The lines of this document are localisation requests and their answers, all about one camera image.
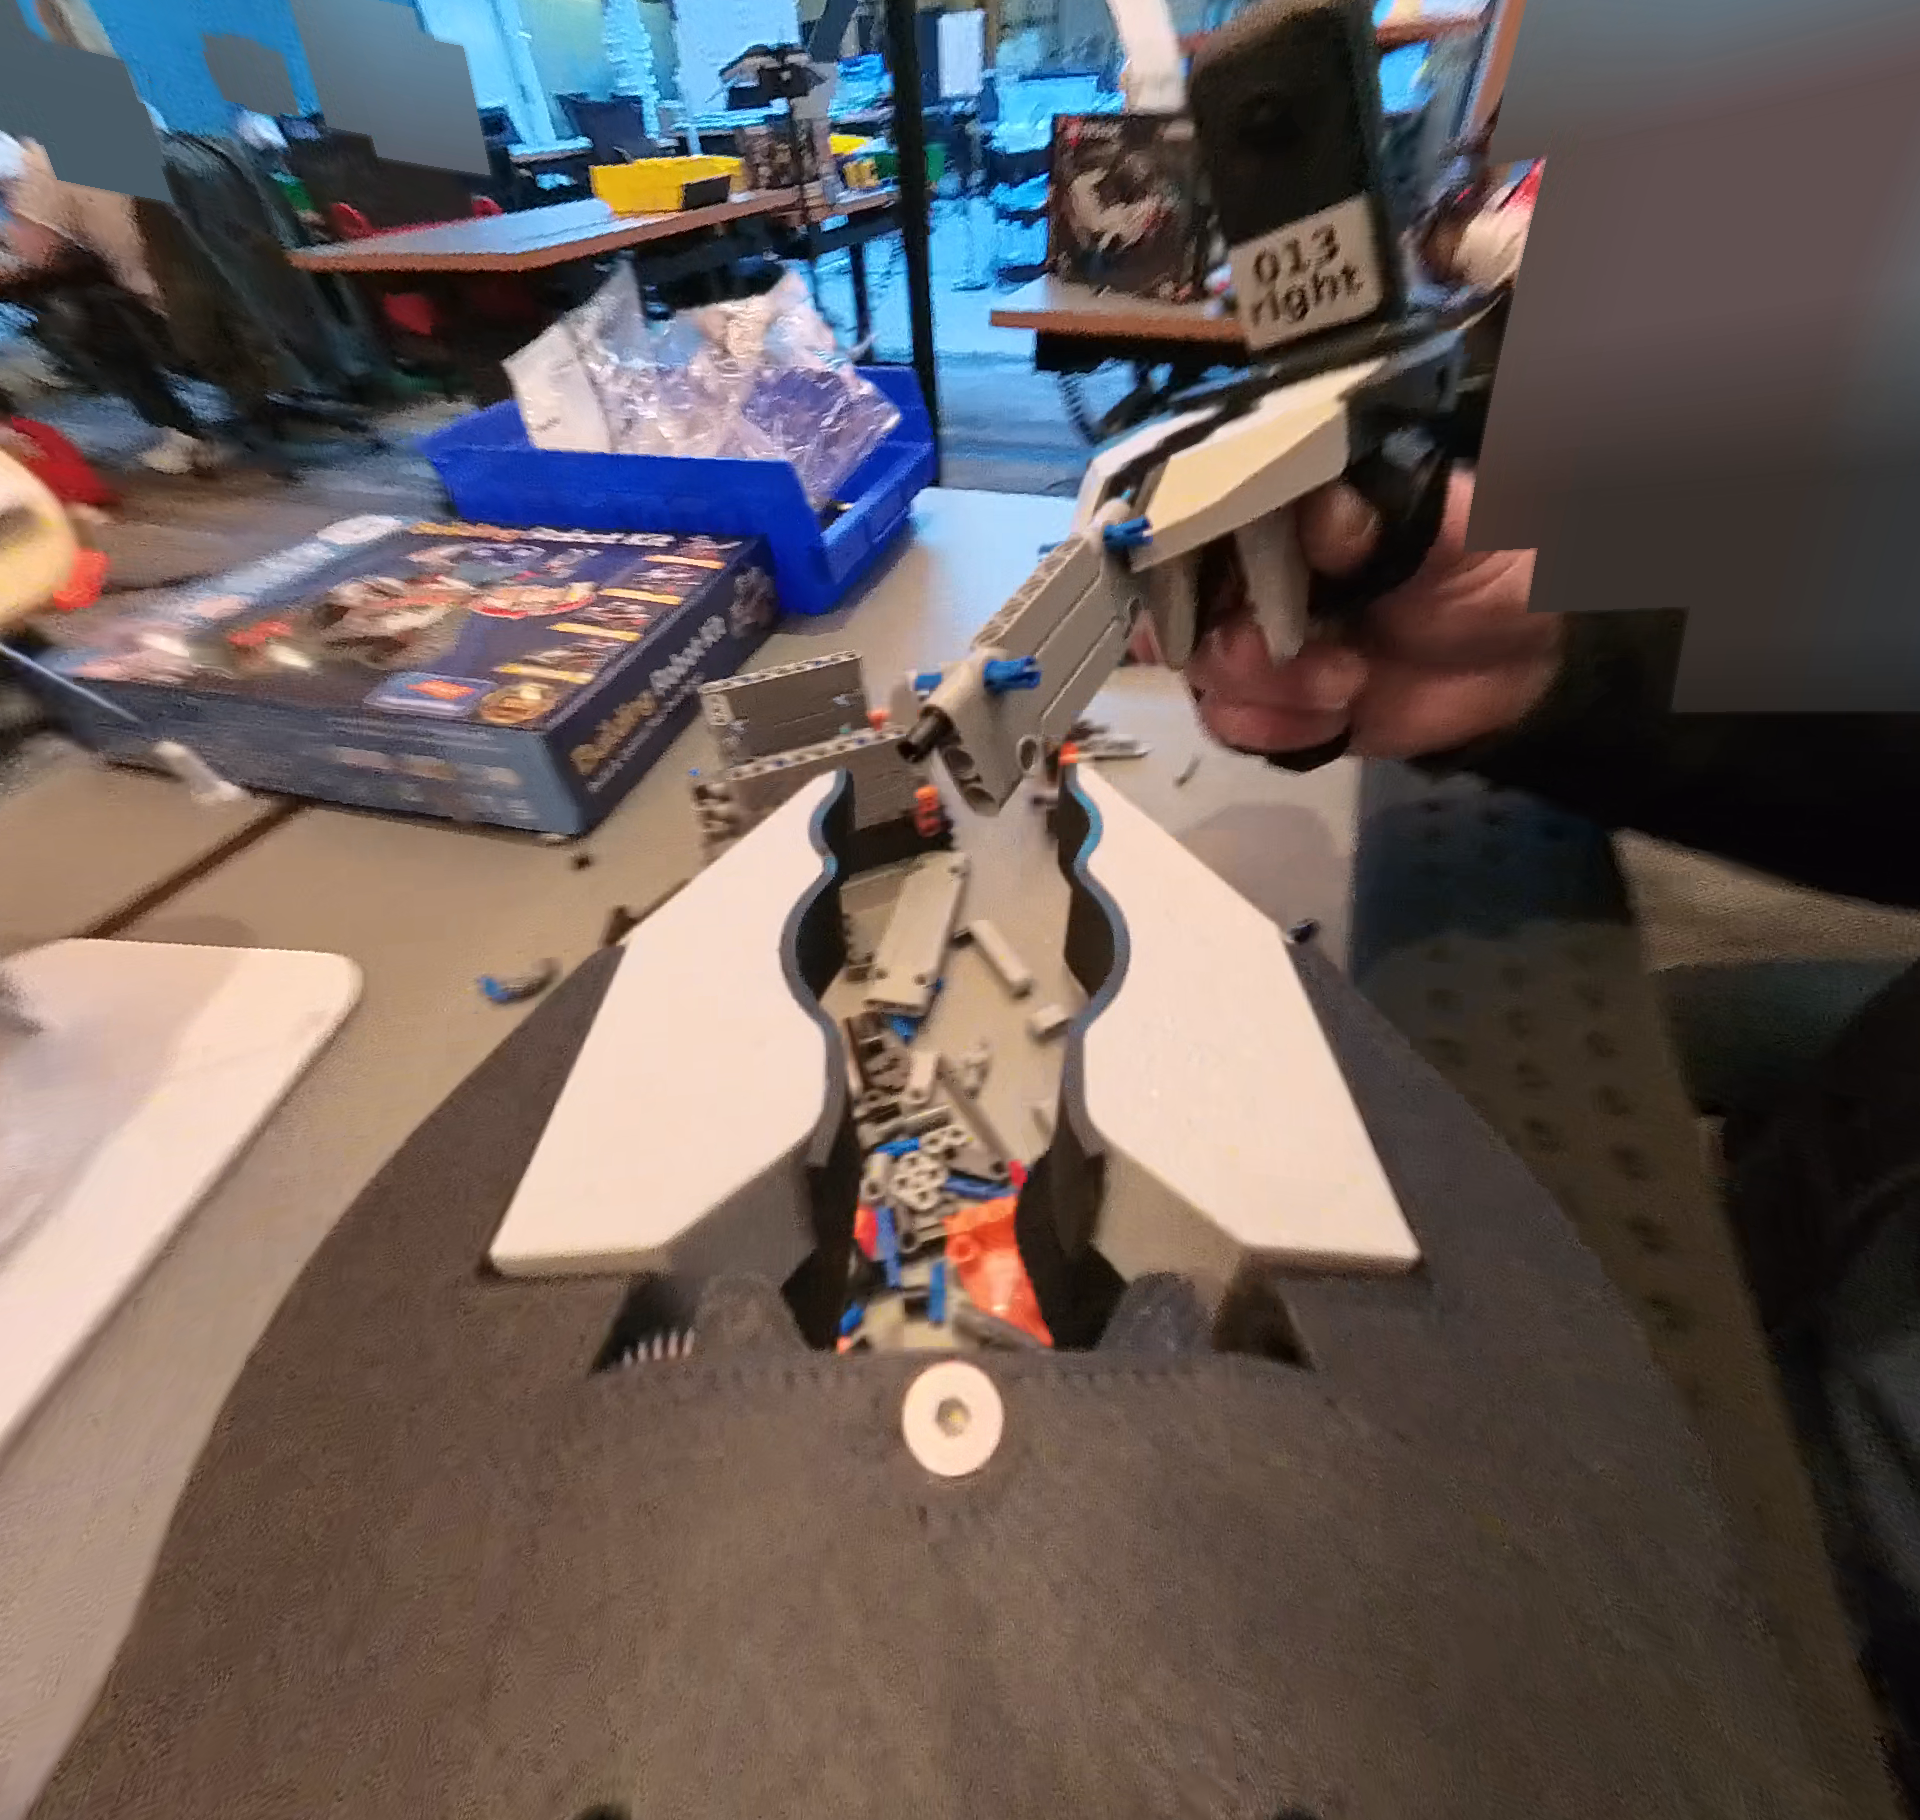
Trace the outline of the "bundle of clear plastic bags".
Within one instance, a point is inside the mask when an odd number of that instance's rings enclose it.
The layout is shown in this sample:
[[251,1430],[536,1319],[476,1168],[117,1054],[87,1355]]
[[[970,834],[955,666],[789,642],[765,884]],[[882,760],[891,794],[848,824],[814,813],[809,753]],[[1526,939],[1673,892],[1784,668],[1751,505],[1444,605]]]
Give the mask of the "bundle of clear plastic bags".
[[814,505],[901,424],[794,272],[654,319],[623,262],[502,367],[544,450],[789,463]]

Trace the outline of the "yellow plastic bin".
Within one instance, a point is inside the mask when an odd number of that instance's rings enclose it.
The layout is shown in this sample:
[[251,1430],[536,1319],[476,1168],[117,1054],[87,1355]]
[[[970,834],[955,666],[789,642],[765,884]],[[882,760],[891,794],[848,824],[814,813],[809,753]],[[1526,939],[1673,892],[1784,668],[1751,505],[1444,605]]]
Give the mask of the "yellow plastic bin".
[[671,216],[729,201],[742,190],[744,162],[715,153],[665,153],[589,170],[594,199],[616,218]]

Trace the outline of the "blue robot kit box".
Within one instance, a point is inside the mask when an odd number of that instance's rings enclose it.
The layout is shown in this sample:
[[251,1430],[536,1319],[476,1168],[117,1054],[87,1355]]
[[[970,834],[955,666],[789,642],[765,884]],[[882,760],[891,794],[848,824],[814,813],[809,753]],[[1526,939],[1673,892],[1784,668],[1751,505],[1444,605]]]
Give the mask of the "blue robot kit box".
[[600,827],[781,616],[763,537],[357,516],[43,660],[82,743],[247,790]]

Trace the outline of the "blue plastic bin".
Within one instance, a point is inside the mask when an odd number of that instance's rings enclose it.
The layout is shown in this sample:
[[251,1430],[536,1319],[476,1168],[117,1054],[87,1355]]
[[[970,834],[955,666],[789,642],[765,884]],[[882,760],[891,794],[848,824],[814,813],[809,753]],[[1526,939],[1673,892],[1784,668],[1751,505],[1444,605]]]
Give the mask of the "blue plastic bin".
[[451,510],[504,529],[763,538],[786,613],[821,616],[868,584],[935,482],[937,440],[912,367],[866,369],[900,420],[818,512],[784,462],[615,457],[534,447],[512,400],[420,438]]

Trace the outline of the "grey building kit robot assembly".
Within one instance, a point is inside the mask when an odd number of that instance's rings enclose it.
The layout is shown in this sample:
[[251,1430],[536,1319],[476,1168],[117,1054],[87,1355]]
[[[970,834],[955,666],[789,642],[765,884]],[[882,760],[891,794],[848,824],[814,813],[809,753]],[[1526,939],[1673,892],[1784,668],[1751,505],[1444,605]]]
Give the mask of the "grey building kit robot assembly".
[[900,753],[901,729],[873,702],[857,655],[704,683],[701,710],[718,753],[718,763],[691,777],[703,862],[720,860],[834,771],[851,777],[857,832],[914,830],[921,769]]

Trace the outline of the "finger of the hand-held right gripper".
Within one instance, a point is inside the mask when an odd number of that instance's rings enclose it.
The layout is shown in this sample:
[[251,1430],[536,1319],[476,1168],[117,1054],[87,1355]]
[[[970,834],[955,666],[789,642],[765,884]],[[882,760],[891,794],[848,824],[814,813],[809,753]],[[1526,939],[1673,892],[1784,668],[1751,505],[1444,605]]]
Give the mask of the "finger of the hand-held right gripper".
[[1135,552],[1135,632],[1173,668],[1238,622],[1266,659],[1295,659],[1311,629],[1311,569],[1286,488],[1160,488]]
[[1330,487],[1378,420],[1410,410],[1404,374],[1325,374],[1247,407],[1160,415],[1094,450],[1071,538],[1097,554],[1194,554]]

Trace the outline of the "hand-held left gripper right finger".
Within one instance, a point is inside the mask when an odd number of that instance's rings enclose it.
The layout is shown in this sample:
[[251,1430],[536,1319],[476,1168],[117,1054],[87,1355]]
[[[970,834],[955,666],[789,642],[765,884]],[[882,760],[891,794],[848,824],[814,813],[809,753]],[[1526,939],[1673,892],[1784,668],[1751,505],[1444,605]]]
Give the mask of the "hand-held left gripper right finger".
[[1413,1275],[1283,927],[1088,765],[1061,769],[1057,832],[1086,1001],[1049,1142],[1052,1337],[1099,1337],[1146,1277],[1216,1319],[1271,1275]]

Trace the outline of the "white booklet stand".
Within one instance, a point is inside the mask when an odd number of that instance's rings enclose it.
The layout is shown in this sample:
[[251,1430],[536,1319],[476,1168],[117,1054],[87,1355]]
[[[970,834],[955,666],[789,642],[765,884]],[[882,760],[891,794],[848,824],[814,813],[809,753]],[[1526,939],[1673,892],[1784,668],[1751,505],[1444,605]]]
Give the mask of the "white booklet stand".
[[3,1435],[128,1301],[363,992],[339,953],[58,932],[4,849]]

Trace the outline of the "black perforated mat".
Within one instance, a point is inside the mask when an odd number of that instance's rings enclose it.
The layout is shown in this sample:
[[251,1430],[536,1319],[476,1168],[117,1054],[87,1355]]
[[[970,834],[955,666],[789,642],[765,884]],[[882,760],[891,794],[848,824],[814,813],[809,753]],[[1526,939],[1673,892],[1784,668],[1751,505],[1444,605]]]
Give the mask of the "black perforated mat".
[[1634,1305],[1703,1435],[1819,1755],[1870,1806],[1878,1718],[1612,839],[1471,777],[1370,760],[1350,969]]

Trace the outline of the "long light grey building block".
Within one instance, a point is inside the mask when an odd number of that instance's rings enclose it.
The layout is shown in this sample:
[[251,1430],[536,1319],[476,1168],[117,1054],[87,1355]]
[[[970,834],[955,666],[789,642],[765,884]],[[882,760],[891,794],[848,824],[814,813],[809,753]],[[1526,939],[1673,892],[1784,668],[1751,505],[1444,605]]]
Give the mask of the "long light grey building block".
[[916,678],[901,755],[940,760],[975,813],[997,815],[1120,668],[1141,613],[1135,552],[1149,538],[1145,518],[1108,507],[1046,552],[960,659]]

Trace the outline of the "wooden office table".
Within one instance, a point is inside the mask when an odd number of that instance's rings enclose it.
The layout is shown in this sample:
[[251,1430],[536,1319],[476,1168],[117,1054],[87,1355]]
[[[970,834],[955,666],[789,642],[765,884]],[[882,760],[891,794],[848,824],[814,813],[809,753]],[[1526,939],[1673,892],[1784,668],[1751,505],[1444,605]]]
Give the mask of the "wooden office table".
[[665,303],[732,298],[779,264],[815,271],[851,258],[857,332],[871,330],[868,245],[900,233],[891,190],[805,205],[792,190],[734,194],[662,216],[615,216],[597,199],[378,230],[367,239],[294,247],[291,267],[354,281],[373,293],[428,298],[438,332],[430,360],[457,396],[494,404],[510,392],[506,357],[587,293],[600,272],[629,267]]
[[[1055,377],[1069,424],[1088,447],[1130,431],[1177,392],[1250,360],[1238,319],[1216,300],[1162,302],[1042,276],[1001,295],[990,323],[1031,335],[1036,370]],[[1094,408],[1085,384],[1109,367],[1128,385],[1113,404]]]

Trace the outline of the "person's right hand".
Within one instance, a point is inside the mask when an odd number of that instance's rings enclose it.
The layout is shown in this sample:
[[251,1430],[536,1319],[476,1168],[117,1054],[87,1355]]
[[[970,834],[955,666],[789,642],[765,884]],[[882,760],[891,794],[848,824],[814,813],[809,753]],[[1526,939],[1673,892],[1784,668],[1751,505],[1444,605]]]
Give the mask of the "person's right hand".
[[1515,728],[1559,673],[1568,620],[1533,608],[1534,552],[1476,552],[1476,471],[1455,467],[1422,569],[1333,637],[1277,660],[1247,615],[1194,649],[1185,679],[1212,738],[1302,758],[1438,756]]

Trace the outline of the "black office chair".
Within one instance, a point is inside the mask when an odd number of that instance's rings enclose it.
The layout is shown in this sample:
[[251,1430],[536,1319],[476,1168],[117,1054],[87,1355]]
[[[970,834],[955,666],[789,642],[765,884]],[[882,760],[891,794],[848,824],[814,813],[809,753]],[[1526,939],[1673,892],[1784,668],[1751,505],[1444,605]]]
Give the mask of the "black office chair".
[[259,444],[300,426],[375,440],[381,355],[357,303],[294,262],[305,239],[272,178],[222,139],[169,131],[160,151],[172,201],[149,254],[190,370]]

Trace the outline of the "black support column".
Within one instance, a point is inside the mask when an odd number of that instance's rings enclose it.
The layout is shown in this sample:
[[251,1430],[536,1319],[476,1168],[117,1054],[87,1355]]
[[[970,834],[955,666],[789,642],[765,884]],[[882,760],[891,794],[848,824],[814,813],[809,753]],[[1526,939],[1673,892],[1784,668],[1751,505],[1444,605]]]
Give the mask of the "black support column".
[[935,463],[943,463],[943,413],[932,295],[932,192],[927,174],[925,93],[918,43],[918,0],[882,0],[890,74],[894,80],[894,131],[900,166],[900,244],[905,274],[910,363],[916,370],[934,434]]

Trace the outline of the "pile of small building pieces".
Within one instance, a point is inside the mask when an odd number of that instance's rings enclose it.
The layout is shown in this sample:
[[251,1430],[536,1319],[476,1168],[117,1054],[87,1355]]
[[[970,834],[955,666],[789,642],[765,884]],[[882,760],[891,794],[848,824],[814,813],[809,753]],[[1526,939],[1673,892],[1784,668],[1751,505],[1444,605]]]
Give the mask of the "pile of small building pieces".
[[851,1268],[838,1333],[836,1337],[804,1337],[786,1296],[770,1282],[756,1277],[722,1277],[695,1292],[656,1277],[507,1278],[494,1271],[494,1232],[528,1166],[565,1078],[587,1036],[589,1020],[601,1005],[616,962],[615,945],[628,937],[631,924],[620,939],[604,943],[587,960],[594,992],[578,1017],[571,1020],[565,1045],[550,1063],[550,1099],[536,1121],[528,1125],[524,1149],[510,1164],[507,1188],[478,1258],[490,1283],[560,1287],[597,1282],[616,1286],[620,1296],[594,1358],[596,1373],[638,1375],[647,1370],[661,1373],[666,1360],[709,1365],[734,1353],[753,1357],[812,1348],[833,1355],[841,1341],[857,1337],[860,1289],[873,1271],[885,1271],[891,1258],[927,1262],[948,1255],[955,1240],[953,1223],[960,1212],[987,1205],[1013,1207],[1014,1203],[1018,1156],[994,1147],[986,1121],[966,1118],[966,1106],[975,1102],[975,1096],[959,1084],[959,1071],[918,1063],[918,1048],[900,1040],[898,1028],[877,1009],[862,1009],[851,1017],[833,1011],[830,992],[851,966],[851,939],[855,937],[846,910],[855,844],[857,830],[851,811],[851,839],[846,846],[841,884],[848,955],[824,996],[826,1011],[846,1042],[851,1119],[860,1147]]

